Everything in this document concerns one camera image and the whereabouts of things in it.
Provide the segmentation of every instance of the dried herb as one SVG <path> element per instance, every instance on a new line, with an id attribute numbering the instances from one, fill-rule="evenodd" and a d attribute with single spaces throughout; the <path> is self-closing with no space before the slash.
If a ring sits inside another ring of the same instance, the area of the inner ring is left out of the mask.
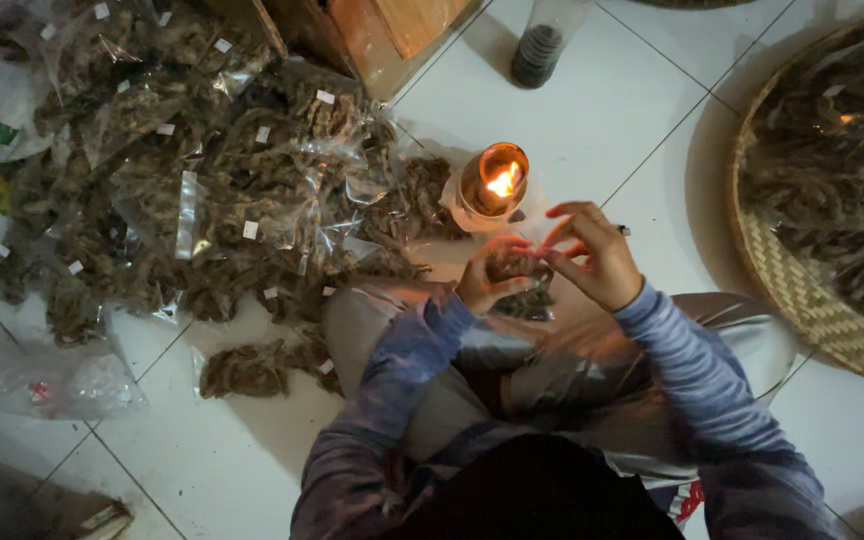
<path id="1" fill-rule="evenodd" d="M 486 277 L 494 284 L 518 278 L 529 277 L 534 286 L 525 292 L 507 296 L 495 303 L 492 313 L 508 315 L 529 321 L 551 320 L 549 308 L 555 300 L 548 293 L 555 272 L 541 259 L 511 253 L 492 256 L 486 262 Z"/>

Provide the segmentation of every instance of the plastic container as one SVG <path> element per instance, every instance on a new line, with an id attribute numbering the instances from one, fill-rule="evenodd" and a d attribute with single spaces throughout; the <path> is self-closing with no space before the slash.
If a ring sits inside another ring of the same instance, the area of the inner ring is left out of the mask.
<path id="1" fill-rule="evenodd" d="M 544 85 L 592 5 L 592 0 L 535 0 L 511 61 L 511 78 L 526 89 Z"/>

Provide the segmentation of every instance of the wooden board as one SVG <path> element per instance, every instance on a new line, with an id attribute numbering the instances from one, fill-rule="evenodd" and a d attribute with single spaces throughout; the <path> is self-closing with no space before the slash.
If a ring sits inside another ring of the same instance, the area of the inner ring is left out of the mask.
<path id="1" fill-rule="evenodd" d="M 395 50 L 408 60 L 450 27 L 472 0 L 372 0 Z"/>

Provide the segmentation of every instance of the blue long-sleeve shirt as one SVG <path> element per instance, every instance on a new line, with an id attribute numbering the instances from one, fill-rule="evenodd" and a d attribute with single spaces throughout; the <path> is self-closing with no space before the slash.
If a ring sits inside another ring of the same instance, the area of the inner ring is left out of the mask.
<path id="1" fill-rule="evenodd" d="M 715 539 L 834 538 L 822 484 L 758 403 L 738 359 L 646 283 L 614 314 L 649 355 L 689 430 Z M 487 451 L 532 427 L 498 421 L 463 431 L 413 472 L 405 497 L 385 489 L 383 459 L 405 433 L 426 383 L 459 350 L 475 317 L 454 294 L 398 315 L 379 340 L 358 393 L 318 435 L 302 473 L 292 538 L 375 538 Z M 559 435 L 581 441 L 561 432 Z"/>

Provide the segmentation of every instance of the woven basket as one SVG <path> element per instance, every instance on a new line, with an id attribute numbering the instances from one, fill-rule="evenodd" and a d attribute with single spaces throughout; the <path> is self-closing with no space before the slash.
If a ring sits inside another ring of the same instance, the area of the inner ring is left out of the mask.
<path id="1" fill-rule="evenodd" d="M 766 97 L 789 68 L 819 51 L 841 48 L 850 37 L 864 34 L 864 20 L 819 39 L 787 61 L 765 84 L 742 123 L 728 177 L 729 223 L 750 275 L 789 320 L 795 331 L 848 369 L 864 376 L 864 317 L 823 285 L 817 266 L 799 261 L 774 235 L 774 221 L 744 206 L 739 179 L 746 150 L 755 141 L 753 119 Z"/>
<path id="2" fill-rule="evenodd" d="M 716 10 L 739 4 L 749 4 L 756 0 L 635 0 L 642 4 L 652 4 L 661 8 L 677 10 Z"/>

